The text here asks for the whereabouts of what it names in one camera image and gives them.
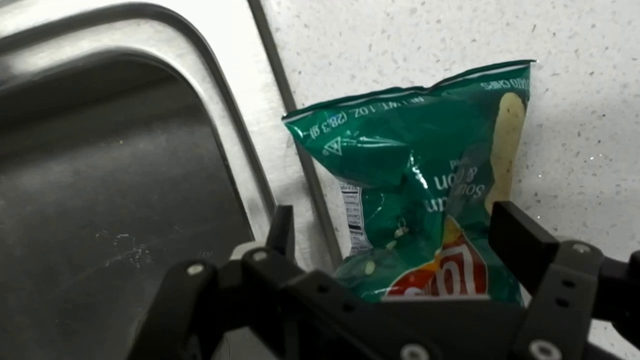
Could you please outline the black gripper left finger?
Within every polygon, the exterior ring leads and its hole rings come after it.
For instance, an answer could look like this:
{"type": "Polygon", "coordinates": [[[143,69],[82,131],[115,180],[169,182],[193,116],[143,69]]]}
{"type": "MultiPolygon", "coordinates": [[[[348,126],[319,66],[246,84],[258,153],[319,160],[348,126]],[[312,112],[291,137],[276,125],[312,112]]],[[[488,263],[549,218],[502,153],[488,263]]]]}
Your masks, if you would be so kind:
{"type": "Polygon", "coordinates": [[[127,360],[214,360],[229,332],[249,328],[278,360],[338,360],[348,345],[327,325],[332,282],[294,263],[294,209],[278,207],[266,245],[240,260],[173,267],[127,360]]]}

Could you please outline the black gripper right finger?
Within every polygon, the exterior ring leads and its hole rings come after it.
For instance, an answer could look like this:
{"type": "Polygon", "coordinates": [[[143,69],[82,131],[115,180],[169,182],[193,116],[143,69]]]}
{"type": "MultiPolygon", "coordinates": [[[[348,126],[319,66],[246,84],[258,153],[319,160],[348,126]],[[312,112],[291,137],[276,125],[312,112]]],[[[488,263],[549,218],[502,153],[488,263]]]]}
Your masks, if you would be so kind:
{"type": "Polygon", "coordinates": [[[589,341],[592,320],[640,349],[640,252],[626,263],[582,241],[558,241],[513,202],[497,202],[490,247],[533,300],[516,360],[621,360],[589,341]]]}

